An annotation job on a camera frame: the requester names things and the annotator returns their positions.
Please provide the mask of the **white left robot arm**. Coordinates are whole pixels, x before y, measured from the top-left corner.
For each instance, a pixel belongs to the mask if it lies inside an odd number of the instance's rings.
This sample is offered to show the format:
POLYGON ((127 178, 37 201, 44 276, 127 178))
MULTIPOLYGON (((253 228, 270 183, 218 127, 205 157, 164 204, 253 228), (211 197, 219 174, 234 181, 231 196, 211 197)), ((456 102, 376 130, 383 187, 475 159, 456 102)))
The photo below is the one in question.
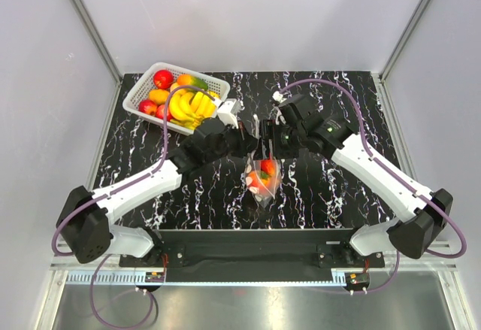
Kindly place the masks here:
POLYGON ((149 168, 91 192, 84 186, 71 190, 55 235, 63 237, 80 264, 103 255, 127 255, 153 267, 162 259, 159 237, 151 230, 118 226, 116 221, 144 202, 180 188, 205 165, 226 156, 243 158, 257 144, 242 125, 205 120, 149 168))

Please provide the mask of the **clear dotted zip top bag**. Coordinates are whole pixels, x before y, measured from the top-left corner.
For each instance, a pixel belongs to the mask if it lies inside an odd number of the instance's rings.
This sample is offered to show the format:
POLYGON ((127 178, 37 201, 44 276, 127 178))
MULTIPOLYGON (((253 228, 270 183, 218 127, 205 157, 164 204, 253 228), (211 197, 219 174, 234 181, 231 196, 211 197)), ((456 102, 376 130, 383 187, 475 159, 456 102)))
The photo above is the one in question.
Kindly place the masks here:
POLYGON ((260 120, 256 114, 253 121, 257 145, 247 156, 244 179, 257 204, 266 208, 275 199, 281 184, 280 161, 274 155, 275 122, 260 120))

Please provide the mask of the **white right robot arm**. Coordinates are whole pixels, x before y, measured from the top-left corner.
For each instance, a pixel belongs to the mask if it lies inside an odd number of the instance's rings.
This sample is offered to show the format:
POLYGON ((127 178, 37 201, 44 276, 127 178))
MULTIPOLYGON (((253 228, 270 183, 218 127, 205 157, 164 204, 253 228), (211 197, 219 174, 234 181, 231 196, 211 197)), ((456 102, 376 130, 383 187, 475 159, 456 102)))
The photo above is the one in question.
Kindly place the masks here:
POLYGON ((280 124, 263 125, 261 138, 274 157, 290 159, 301 149, 317 153, 360 179, 391 208, 393 219, 357 229, 341 248, 341 258, 358 267, 378 251, 397 250, 419 259, 446 227, 453 197, 418 183, 393 165, 342 116, 324 118, 305 95, 273 95, 280 124))

